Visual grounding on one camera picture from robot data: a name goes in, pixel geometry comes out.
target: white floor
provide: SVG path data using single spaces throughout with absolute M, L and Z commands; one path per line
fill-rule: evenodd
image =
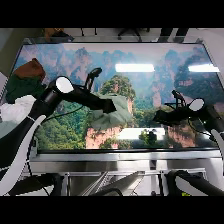
M 97 36 L 117 36 L 121 28 L 97 28 Z M 65 32 L 71 36 L 81 36 L 80 28 L 65 28 Z M 85 36 L 94 36 L 94 28 L 83 28 Z M 161 28 L 151 28 L 150 32 L 147 33 L 146 30 L 140 31 L 142 36 L 155 36 L 160 35 Z M 171 36 L 175 35 L 177 28 L 173 29 Z M 125 35 L 131 36 L 132 32 L 128 32 Z M 208 49 L 221 71 L 224 78 L 224 28 L 206 28 L 204 30 L 198 30 L 196 28 L 190 28 L 187 37 L 200 37 L 202 38 Z

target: white cloth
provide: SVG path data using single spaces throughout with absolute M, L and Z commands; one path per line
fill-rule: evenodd
M 117 127 L 131 121 L 132 115 L 128 111 L 128 102 L 125 96 L 115 94 L 102 95 L 99 93 L 95 95 L 101 99 L 112 99 L 116 108 L 115 112 L 109 114 L 103 113 L 103 110 L 92 111 L 93 122 L 91 126 L 95 130 L 106 130 L 107 128 Z
M 0 106 L 2 121 L 11 121 L 19 124 L 30 113 L 35 100 L 33 96 L 27 95 L 16 99 L 15 104 L 3 104 Z

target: landscape print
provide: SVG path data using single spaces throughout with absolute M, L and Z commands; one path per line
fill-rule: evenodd
M 39 128 L 39 149 L 139 149 L 213 147 L 215 143 L 195 132 L 186 121 L 167 127 L 153 122 L 158 109 L 170 111 L 165 103 L 174 102 L 172 90 L 179 91 L 186 102 L 204 98 L 224 114 L 224 92 L 216 73 L 189 72 L 189 65 L 211 63 L 200 44 L 175 43 L 63 43 L 23 46 L 15 68 L 37 58 L 48 84 L 57 76 L 83 85 L 87 74 L 96 67 L 102 73 L 95 79 L 92 92 L 115 93 L 127 99 L 132 120 L 107 130 L 91 127 L 91 111 L 82 108 L 74 114 L 51 119 Z M 154 72 L 117 73 L 115 65 L 153 64 Z M 62 102 L 54 115 L 73 111 L 79 104 Z M 203 131 L 200 122 L 194 128 Z M 148 134 L 153 131 L 158 138 Z

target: black border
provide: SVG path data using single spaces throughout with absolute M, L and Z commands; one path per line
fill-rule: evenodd
M 80 44 L 85 44 L 85 43 L 151 43 L 151 44 L 156 44 L 157 42 L 68 42 L 68 44 L 73 44 L 73 43 L 80 43 Z M 49 43 L 37 43 L 38 45 L 40 44 L 63 44 L 63 43 L 52 43 L 52 42 L 49 42 Z M 199 44 L 199 45 L 203 45 L 210 61 L 212 62 L 211 60 L 211 57 L 205 47 L 205 45 L 202 43 L 181 43 L 181 44 Z M 13 73 L 13 70 L 14 70 L 14 67 L 15 67 L 15 64 L 18 60 L 18 57 L 21 53 L 21 50 L 23 48 L 24 45 L 33 45 L 33 44 L 28 44 L 28 43 L 23 43 L 18 52 L 17 52 L 17 55 L 16 55 L 16 58 L 14 60 L 14 63 L 12 65 L 12 68 L 11 68 L 11 72 L 10 72 L 10 75 L 8 77 L 8 79 L 10 78 L 10 76 L 12 75 Z M 217 74 L 216 72 L 216 75 L 218 77 L 218 80 L 220 82 L 220 85 L 223 87 L 221 81 L 220 81 L 220 78 L 219 78 L 219 75 Z M 123 149 L 120 149 L 120 150 L 110 150 L 110 149 L 60 149 L 60 150 L 37 150 L 37 154 L 103 154 L 103 153 L 149 153 L 149 152 L 192 152 L 192 151 L 214 151 L 214 150 L 219 150 L 218 147 L 206 147 L 206 148 L 201 148 L 201 147 L 188 147 L 188 148 L 180 148 L 180 149 L 167 149 L 167 148 L 150 148 L 150 149 L 129 149 L 129 150 L 123 150 Z

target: wall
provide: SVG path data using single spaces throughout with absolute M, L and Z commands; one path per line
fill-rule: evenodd
M 9 76 L 17 52 L 26 37 L 42 36 L 41 28 L 0 28 L 0 71 Z

